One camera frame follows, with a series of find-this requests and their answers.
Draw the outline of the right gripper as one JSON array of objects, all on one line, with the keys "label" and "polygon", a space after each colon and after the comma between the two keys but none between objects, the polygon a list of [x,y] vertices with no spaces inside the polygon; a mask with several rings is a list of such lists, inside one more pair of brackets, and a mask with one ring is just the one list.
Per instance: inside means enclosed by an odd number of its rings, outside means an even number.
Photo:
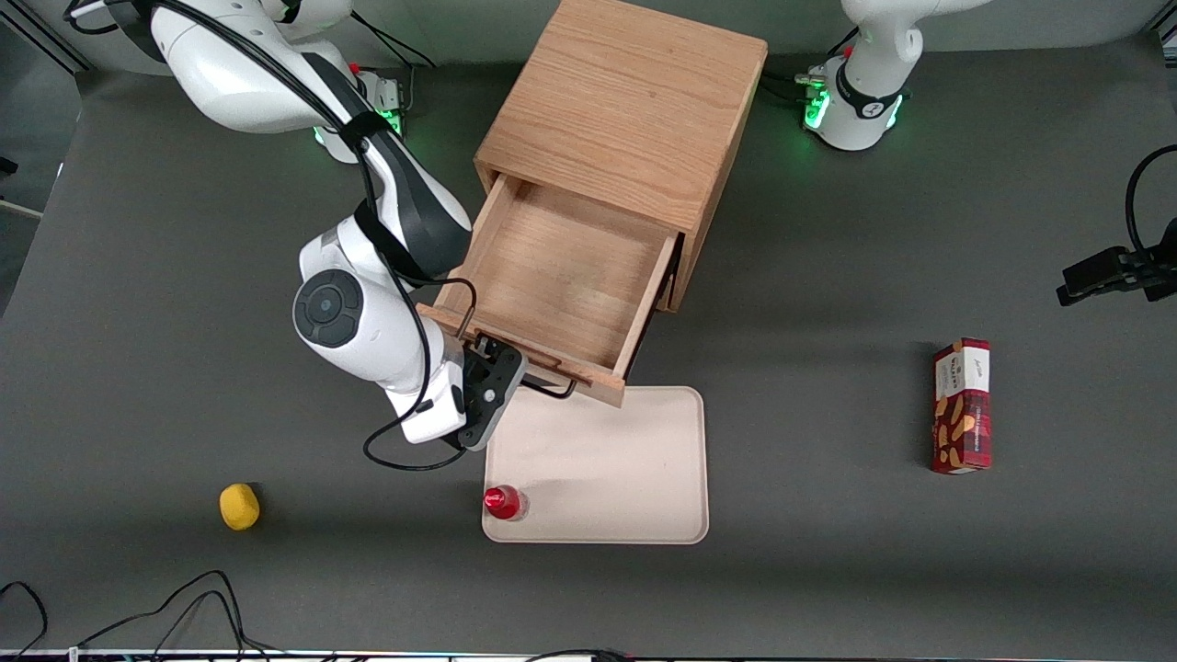
[{"label": "right gripper", "polygon": [[401,431],[406,441],[419,444],[443,439],[465,426],[465,393],[513,395],[527,368],[527,356],[514,345],[492,337],[476,337],[465,343],[465,352],[463,345],[445,345],[424,395],[419,393],[420,380],[411,390],[387,389],[386,395],[395,413],[404,418]]}]

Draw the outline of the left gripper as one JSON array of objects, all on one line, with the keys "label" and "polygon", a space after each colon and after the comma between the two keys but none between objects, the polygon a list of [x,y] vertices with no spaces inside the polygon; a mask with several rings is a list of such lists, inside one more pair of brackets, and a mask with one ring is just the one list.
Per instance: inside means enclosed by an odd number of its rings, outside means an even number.
[{"label": "left gripper", "polygon": [[1177,219],[1168,223],[1161,241],[1150,249],[1156,279],[1148,282],[1148,264],[1137,252],[1113,246],[1064,269],[1064,284],[1057,289],[1059,305],[1068,307],[1096,296],[1145,289],[1148,302],[1161,302],[1176,293]]}]

